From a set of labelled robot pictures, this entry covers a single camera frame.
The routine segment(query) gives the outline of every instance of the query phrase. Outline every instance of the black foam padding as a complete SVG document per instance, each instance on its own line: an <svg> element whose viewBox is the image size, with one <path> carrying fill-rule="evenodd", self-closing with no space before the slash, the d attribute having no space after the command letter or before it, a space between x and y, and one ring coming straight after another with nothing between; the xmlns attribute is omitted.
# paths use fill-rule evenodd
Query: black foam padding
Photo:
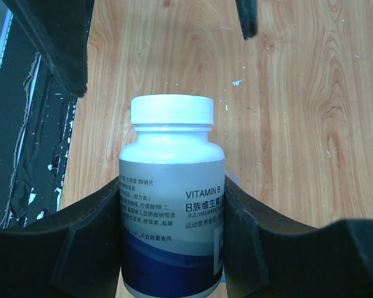
<svg viewBox="0 0 373 298"><path fill-rule="evenodd" d="M0 297L115 297L118 180L26 228L0 230Z"/></svg>
<svg viewBox="0 0 373 298"><path fill-rule="evenodd" d="M237 13L245 40L257 35L259 30L258 0L236 0Z"/></svg>
<svg viewBox="0 0 373 298"><path fill-rule="evenodd" d="M226 178L229 298L373 298L373 220L323 228L292 220Z"/></svg>
<svg viewBox="0 0 373 298"><path fill-rule="evenodd" d="M0 228L6 227L36 49L12 20L0 68Z"/></svg>
<svg viewBox="0 0 373 298"><path fill-rule="evenodd" d="M69 92L87 90L89 0L2 0Z"/></svg>

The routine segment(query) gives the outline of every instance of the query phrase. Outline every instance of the wooden table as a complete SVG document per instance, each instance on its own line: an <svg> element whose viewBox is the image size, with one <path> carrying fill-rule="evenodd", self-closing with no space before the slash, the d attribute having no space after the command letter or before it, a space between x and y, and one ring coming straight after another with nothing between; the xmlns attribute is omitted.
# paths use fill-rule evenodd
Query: wooden table
<svg viewBox="0 0 373 298"><path fill-rule="evenodd" d="M211 140L249 194L314 227L373 218L373 0L260 0L259 16L244 41L234 1L96 0L62 207L118 175L132 97L186 93L214 99Z"/></svg>

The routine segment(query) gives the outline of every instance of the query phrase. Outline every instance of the blue wave design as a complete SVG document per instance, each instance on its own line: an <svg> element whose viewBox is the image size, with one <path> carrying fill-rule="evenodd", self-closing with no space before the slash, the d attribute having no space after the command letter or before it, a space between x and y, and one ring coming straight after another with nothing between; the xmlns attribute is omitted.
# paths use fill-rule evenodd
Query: blue wave design
<svg viewBox="0 0 373 298"><path fill-rule="evenodd" d="M161 298L195 295L215 285L223 275L222 269L213 275L213 255L171 253L152 247L128 232L123 235L123 279L145 295ZM188 260L199 262L191 264Z"/></svg>

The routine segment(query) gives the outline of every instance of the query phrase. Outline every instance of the vitamin bottle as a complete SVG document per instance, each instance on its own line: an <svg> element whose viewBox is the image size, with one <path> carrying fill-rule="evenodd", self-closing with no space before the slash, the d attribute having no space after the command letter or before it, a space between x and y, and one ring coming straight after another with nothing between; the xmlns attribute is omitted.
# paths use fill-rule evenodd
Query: vitamin bottle
<svg viewBox="0 0 373 298"><path fill-rule="evenodd" d="M208 141L213 100L140 96L137 141L119 157L122 277L140 297L206 297L223 273L222 149Z"/></svg>

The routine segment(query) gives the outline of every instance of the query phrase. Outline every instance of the white bottle cap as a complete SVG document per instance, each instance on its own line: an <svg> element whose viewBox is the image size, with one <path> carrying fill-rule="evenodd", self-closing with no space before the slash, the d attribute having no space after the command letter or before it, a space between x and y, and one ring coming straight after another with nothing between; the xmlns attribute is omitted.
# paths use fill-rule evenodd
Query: white bottle cap
<svg viewBox="0 0 373 298"><path fill-rule="evenodd" d="M138 96L131 101L131 124L214 124L211 98L181 94Z"/></svg>

